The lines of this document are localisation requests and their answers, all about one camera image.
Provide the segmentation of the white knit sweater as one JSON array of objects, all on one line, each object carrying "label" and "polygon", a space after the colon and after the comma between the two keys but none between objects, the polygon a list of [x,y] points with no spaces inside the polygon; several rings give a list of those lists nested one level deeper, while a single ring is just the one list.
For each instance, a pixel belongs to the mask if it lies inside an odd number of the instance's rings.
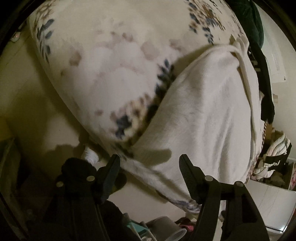
[{"label": "white knit sweater", "polygon": [[261,148],[261,99],[249,42],[215,45],[169,88],[122,168],[171,199],[188,196],[179,170],[186,154],[220,182],[249,180]]}]

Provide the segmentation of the clothes pile on chair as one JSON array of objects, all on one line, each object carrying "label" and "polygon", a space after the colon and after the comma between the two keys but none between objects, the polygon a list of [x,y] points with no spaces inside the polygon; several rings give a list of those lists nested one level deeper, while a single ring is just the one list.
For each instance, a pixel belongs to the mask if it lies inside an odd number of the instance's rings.
[{"label": "clothes pile on chair", "polygon": [[292,143],[287,135],[272,128],[270,135],[265,137],[251,180],[263,181],[283,169],[291,149]]}]

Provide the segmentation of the teal rack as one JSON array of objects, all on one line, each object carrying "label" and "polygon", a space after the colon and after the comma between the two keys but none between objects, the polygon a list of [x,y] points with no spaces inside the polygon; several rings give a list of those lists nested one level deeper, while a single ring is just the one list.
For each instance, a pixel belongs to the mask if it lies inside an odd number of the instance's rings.
[{"label": "teal rack", "polygon": [[133,221],[128,213],[123,214],[123,223],[132,230],[139,240],[157,241],[145,222],[142,221],[141,223],[138,223]]}]

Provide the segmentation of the white paper cup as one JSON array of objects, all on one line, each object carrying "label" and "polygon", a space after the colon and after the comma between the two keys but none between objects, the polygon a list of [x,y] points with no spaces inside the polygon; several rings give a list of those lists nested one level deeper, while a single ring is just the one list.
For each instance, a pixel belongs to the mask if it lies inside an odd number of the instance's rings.
[{"label": "white paper cup", "polygon": [[147,227],[158,241],[178,241],[187,233],[185,228],[179,227],[167,216],[149,221]]}]

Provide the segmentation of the striped black grey sweater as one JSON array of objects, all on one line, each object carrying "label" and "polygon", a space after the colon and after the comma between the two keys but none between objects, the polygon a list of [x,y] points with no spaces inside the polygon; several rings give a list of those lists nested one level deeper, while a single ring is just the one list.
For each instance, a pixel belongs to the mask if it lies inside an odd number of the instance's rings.
[{"label": "striped black grey sweater", "polygon": [[248,57],[255,69],[258,79],[259,91],[263,94],[261,99],[261,120],[273,123],[275,109],[271,91],[271,82],[266,58],[257,42],[251,41],[248,48]]}]

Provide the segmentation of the floral bed quilt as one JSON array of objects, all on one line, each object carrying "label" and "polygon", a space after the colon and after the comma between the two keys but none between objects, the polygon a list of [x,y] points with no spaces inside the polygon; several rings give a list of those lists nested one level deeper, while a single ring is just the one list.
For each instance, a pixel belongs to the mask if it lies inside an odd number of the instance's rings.
[{"label": "floral bed quilt", "polygon": [[[45,1],[28,24],[63,102],[121,161],[133,157],[133,145],[192,62],[215,45],[247,38],[225,1]],[[200,210],[189,192],[182,199],[158,194],[187,212]]]}]

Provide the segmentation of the white headboard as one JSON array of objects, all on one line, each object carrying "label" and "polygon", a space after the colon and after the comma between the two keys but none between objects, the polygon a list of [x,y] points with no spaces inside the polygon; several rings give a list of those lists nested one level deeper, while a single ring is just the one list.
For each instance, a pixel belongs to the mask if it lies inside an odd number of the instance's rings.
[{"label": "white headboard", "polygon": [[264,33],[262,52],[266,58],[271,83],[285,83],[287,75],[278,44],[269,35]]}]

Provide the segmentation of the dark green blanket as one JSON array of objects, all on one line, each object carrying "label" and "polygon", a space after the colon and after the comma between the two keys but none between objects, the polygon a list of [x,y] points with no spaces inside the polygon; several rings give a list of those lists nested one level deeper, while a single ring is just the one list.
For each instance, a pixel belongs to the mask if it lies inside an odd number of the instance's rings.
[{"label": "dark green blanket", "polygon": [[249,41],[256,42],[260,48],[264,44],[264,30],[259,11],[253,1],[234,1],[235,12]]}]

